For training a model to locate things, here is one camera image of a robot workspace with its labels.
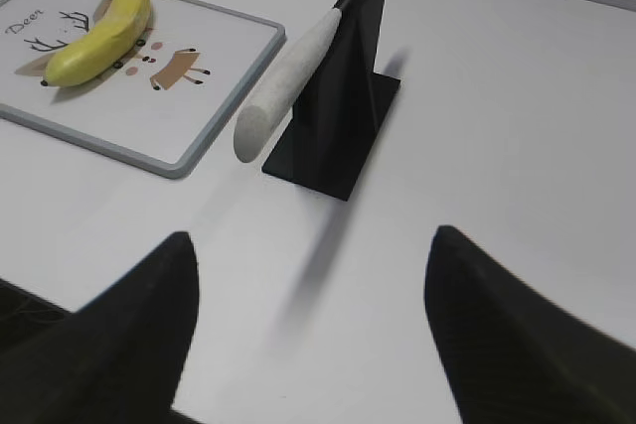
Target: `cutting board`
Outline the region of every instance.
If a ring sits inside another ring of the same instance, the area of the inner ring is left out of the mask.
[[[41,86],[48,59],[110,0],[0,0],[0,117],[177,179],[210,147],[285,41],[274,22],[197,0],[151,0],[124,58],[77,87]]]

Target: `deer antler drawing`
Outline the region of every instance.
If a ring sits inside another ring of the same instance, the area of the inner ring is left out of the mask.
[[[63,49],[66,45],[68,45],[67,43],[62,42],[61,40],[56,40],[56,42],[58,42],[57,45],[45,44],[37,37],[35,38],[35,40],[25,40],[25,42],[27,44],[31,44],[31,49],[37,52],[52,52],[53,50]]]
[[[71,19],[77,20],[81,22],[81,25],[75,25],[76,29],[82,29],[88,32],[88,15],[83,14],[82,12],[71,12],[70,14],[67,12],[60,12],[62,14],[63,19]]]

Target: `knife handle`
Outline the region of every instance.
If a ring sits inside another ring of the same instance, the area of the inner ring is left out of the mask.
[[[322,63],[334,40],[342,12],[333,8],[271,67],[238,115],[237,158],[256,159],[271,134]]]

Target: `printed text deer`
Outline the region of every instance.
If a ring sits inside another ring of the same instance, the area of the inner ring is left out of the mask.
[[[7,29],[4,31],[4,33],[5,34],[17,34],[18,32],[22,31],[31,22],[35,21],[38,18],[38,16],[40,16],[42,14],[44,14],[44,12],[42,12],[40,9],[38,9],[33,14],[31,14],[29,17],[24,19],[21,24],[13,24],[13,25],[7,27]]]

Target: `knife holder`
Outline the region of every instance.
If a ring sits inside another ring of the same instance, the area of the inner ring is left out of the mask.
[[[262,171],[346,201],[398,92],[374,72],[385,0],[353,0]]]

